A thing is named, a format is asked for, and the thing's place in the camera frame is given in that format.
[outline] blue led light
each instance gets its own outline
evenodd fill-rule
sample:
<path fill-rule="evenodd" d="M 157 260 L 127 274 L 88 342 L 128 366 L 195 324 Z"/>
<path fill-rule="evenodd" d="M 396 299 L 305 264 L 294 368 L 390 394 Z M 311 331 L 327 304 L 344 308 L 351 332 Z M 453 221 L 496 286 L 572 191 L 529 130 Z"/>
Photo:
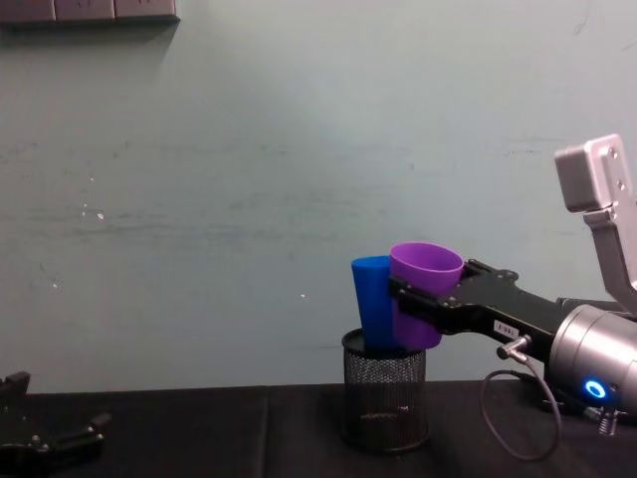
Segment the blue led light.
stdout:
<path fill-rule="evenodd" d="M 603 398 L 604 396 L 606 396 L 606 390 L 598 381 L 589 380 L 584 388 L 586 388 L 586 391 L 593 395 L 595 398 Z"/>

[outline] blue light ring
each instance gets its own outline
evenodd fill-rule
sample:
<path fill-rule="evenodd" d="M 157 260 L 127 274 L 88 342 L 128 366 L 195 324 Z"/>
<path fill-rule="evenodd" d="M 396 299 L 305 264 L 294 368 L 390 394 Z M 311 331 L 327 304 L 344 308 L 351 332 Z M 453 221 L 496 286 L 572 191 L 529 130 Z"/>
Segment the blue light ring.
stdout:
<path fill-rule="evenodd" d="M 607 395 L 606 388 L 597 380 L 588 380 L 584 384 L 584 389 L 594 398 L 602 399 Z"/>

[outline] plastic cup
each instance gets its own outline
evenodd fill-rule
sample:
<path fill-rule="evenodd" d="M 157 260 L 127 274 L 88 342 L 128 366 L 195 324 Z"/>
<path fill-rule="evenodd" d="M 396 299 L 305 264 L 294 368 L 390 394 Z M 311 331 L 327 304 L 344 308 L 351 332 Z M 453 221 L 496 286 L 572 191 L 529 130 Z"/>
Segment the plastic cup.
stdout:
<path fill-rule="evenodd" d="M 395 349 L 389 296 L 389 256 L 361 257 L 351 262 L 365 345 Z"/>
<path fill-rule="evenodd" d="M 434 296 L 451 292 L 460 282 L 463 258 L 446 247 L 423 242 L 396 244 L 390 251 L 390 272 Z M 442 335 L 422 319 L 403 314 L 392 301 L 393 337 L 408 349 L 431 349 Z"/>

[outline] metal bracket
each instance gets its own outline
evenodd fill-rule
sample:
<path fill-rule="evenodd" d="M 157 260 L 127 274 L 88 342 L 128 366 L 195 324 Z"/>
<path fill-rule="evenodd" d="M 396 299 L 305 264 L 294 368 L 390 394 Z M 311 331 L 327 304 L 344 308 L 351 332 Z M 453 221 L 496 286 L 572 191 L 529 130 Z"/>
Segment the metal bracket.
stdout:
<path fill-rule="evenodd" d="M 566 208 L 583 212 L 606 291 L 637 315 L 637 205 L 619 134 L 555 154 Z"/>

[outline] white label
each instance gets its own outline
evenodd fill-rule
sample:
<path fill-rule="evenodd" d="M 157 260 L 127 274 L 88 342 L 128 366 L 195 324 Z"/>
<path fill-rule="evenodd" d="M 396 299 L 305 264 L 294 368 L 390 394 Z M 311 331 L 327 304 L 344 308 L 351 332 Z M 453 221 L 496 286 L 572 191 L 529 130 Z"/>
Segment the white label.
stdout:
<path fill-rule="evenodd" d="M 517 339 L 520 336 L 520 331 L 518 329 L 508 326 L 507 324 L 503 324 L 500 321 L 494 321 L 494 331 L 508 337 L 509 339 Z"/>

